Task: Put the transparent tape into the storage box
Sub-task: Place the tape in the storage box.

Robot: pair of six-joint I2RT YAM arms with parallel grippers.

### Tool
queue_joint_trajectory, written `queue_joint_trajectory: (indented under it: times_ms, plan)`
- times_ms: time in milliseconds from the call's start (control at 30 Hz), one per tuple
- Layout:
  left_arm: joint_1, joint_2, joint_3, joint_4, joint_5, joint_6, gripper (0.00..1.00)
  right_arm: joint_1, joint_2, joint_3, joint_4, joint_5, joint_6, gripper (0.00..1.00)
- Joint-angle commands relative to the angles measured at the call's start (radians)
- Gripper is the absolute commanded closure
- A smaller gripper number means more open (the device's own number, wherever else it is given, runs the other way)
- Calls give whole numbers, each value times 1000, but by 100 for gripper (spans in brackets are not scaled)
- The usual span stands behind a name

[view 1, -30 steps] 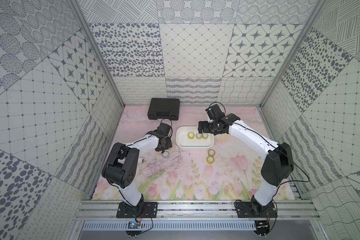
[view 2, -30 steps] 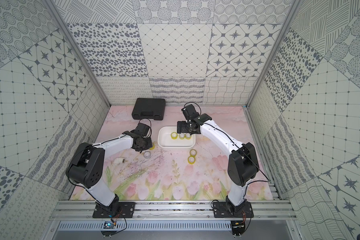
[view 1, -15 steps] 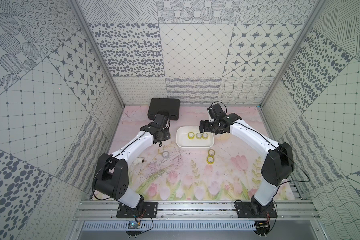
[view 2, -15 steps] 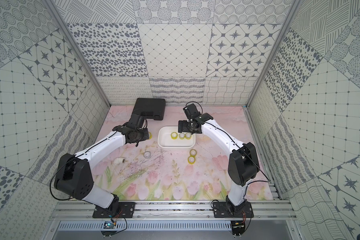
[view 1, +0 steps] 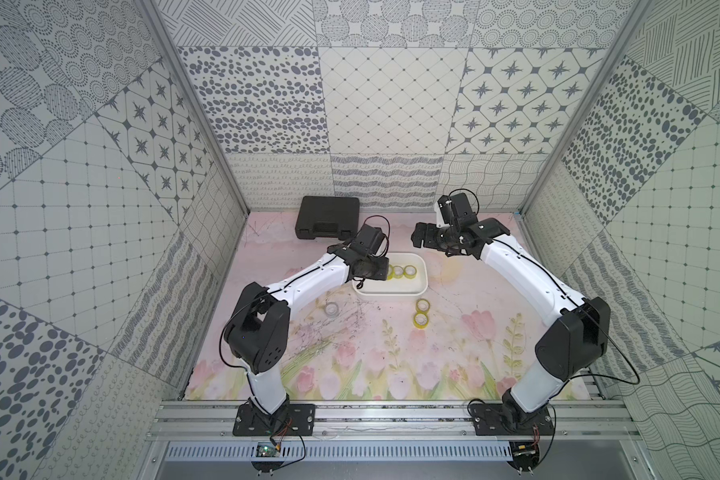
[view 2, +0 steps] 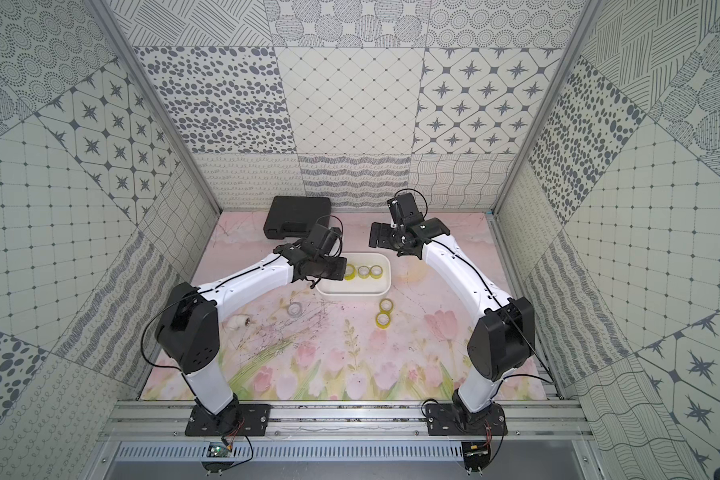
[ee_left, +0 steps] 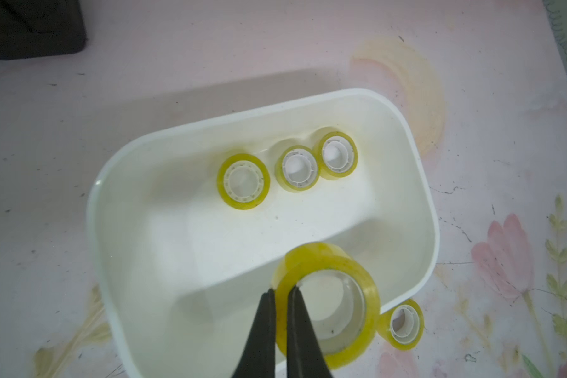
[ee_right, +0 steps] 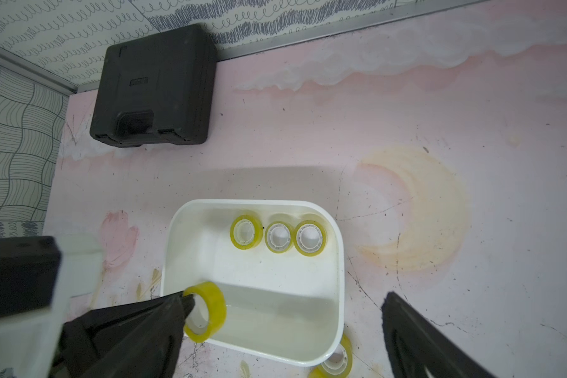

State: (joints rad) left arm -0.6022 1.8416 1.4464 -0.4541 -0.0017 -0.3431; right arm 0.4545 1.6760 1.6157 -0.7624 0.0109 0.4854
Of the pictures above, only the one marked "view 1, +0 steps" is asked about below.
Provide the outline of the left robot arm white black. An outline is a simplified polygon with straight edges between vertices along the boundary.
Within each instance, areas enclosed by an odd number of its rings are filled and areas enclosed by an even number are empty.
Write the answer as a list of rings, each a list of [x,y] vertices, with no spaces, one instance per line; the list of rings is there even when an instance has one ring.
[[[252,282],[243,289],[220,344],[240,361],[258,412],[275,417],[289,401],[279,362],[287,348],[291,315],[350,281],[384,281],[388,270],[386,256],[334,245],[316,262],[279,282]]]

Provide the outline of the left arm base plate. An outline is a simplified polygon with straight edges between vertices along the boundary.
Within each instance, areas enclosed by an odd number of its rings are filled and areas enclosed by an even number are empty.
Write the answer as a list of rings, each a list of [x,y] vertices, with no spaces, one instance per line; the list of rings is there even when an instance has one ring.
[[[251,401],[242,404],[236,413],[235,437],[281,437],[313,434],[316,405],[285,402],[275,413],[266,413]]]

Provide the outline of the yellow tape roll top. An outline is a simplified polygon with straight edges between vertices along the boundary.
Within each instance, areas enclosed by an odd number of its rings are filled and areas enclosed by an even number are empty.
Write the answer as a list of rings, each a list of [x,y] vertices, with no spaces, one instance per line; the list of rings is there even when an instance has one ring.
[[[416,310],[418,313],[427,314],[431,308],[430,302],[424,298],[416,301]]]

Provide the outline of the white plastic storage box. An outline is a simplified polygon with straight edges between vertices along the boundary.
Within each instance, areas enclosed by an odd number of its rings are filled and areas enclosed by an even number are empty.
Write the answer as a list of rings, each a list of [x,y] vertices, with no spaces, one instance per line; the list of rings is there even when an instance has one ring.
[[[396,279],[393,276],[392,279],[386,281],[367,280],[361,288],[358,288],[354,282],[352,288],[358,295],[380,299],[419,298],[428,290],[428,272],[423,257],[410,252],[391,252],[387,258],[389,265],[393,267],[395,265],[402,267],[414,265],[418,270],[417,276],[414,279],[407,279],[404,276]]]

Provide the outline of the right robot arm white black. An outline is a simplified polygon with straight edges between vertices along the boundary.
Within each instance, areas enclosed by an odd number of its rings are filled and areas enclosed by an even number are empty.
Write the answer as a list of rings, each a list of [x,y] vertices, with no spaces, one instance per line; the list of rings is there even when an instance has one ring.
[[[568,289],[541,266],[498,220],[461,229],[419,222],[411,234],[415,248],[447,256],[472,256],[500,273],[540,315],[544,333],[534,346],[536,360],[502,395],[501,421],[518,432],[546,415],[549,401],[580,370],[607,351],[610,307]]]

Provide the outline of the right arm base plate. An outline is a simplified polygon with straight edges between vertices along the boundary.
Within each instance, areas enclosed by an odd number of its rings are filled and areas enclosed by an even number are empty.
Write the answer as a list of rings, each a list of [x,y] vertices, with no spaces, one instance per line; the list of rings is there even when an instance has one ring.
[[[466,407],[477,436],[551,436],[555,422],[547,407],[526,413],[512,413],[503,404],[485,403],[475,399]]]

